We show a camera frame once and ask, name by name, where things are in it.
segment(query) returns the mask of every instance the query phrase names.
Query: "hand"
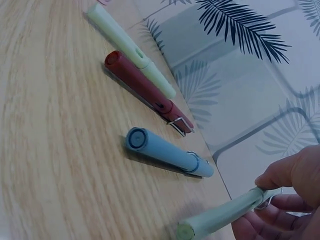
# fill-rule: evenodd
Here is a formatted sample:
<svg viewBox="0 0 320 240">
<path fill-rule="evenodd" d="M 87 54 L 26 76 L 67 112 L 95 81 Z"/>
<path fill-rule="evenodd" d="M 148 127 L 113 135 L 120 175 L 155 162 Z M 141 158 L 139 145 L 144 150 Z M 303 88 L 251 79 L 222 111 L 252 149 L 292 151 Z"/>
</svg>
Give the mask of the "hand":
<svg viewBox="0 0 320 240">
<path fill-rule="evenodd" d="M 297 194 L 278 195 L 265 209 L 233 222 L 236 240 L 320 240 L 320 145 L 272 163 L 255 184 L 265 190 L 293 187 Z"/>
</svg>

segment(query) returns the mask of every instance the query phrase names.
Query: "mint green pen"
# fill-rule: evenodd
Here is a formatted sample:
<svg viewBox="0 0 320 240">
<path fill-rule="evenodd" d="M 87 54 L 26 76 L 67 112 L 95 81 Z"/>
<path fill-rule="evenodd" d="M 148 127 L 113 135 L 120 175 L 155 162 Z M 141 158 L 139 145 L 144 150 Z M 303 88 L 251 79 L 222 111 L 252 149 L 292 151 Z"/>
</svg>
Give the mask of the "mint green pen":
<svg viewBox="0 0 320 240">
<path fill-rule="evenodd" d="M 175 89 L 158 70 L 154 62 L 140 50 L 103 6 L 95 3 L 88 9 L 86 15 L 168 99 L 176 96 Z"/>
<path fill-rule="evenodd" d="M 265 191 L 255 187 L 223 205 L 180 221 L 176 230 L 177 239 L 200 240 L 232 223 L 252 209 L 266 207 L 273 196 L 281 193 L 281 188 Z"/>
</svg>

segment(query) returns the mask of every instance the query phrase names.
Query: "light blue pen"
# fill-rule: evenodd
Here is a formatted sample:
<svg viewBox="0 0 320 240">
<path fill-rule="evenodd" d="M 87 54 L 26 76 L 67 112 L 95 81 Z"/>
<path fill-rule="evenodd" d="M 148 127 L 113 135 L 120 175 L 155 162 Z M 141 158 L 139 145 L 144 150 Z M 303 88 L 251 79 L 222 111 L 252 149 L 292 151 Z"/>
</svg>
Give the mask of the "light blue pen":
<svg viewBox="0 0 320 240">
<path fill-rule="evenodd" d="M 214 169 L 207 160 L 200 158 L 195 152 L 181 150 L 145 128 L 133 127 L 126 135 L 125 146 L 174 165 L 188 174 L 206 178 L 214 174 Z"/>
</svg>

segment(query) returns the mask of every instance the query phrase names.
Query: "pen clip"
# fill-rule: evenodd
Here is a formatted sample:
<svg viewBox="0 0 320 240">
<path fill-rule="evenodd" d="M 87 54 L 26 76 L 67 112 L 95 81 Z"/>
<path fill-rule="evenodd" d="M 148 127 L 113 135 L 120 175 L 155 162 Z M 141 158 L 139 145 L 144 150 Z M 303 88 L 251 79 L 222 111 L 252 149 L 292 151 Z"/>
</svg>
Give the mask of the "pen clip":
<svg viewBox="0 0 320 240">
<path fill-rule="evenodd" d="M 185 137 L 185 136 L 187 135 L 186 132 L 182 131 L 179 127 L 176 126 L 176 123 L 177 123 L 178 121 L 182 121 L 182 122 L 186 125 L 186 127 L 190 130 L 190 132 L 192 132 L 192 133 L 195 132 L 195 130 L 194 130 L 192 127 L 189 126 L 189 124 L 187 123 L 187 121 L 186 121 L 186 120 L 184 119 L 184 117 L 182 117 L 182 116 L 176 118 L 176 119 L 173 120 L 173 121 L 169 121 L 169 122 L 167 122 L 166 124 L 167 124 L 167 125 L 171 125 L 175 130 L 178 131 L 178 133 L 180 133 L 183 137 Z"/>
</svg>

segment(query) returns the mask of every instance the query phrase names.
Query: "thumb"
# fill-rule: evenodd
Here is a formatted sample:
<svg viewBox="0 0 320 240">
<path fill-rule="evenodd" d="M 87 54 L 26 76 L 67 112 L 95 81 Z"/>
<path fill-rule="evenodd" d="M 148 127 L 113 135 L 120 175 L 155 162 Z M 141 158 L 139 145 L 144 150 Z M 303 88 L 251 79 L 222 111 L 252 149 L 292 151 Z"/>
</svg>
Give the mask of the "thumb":
<svg viewBox="0 0 320 240">
<path fill-rule="evenodd" d="M 271 190 L 280 187 L 292 187 L 292 170 L 299 160 L 299 155 L 294 154 L 272 163 L 254 183 L 264 189 Z"/>
</svg>

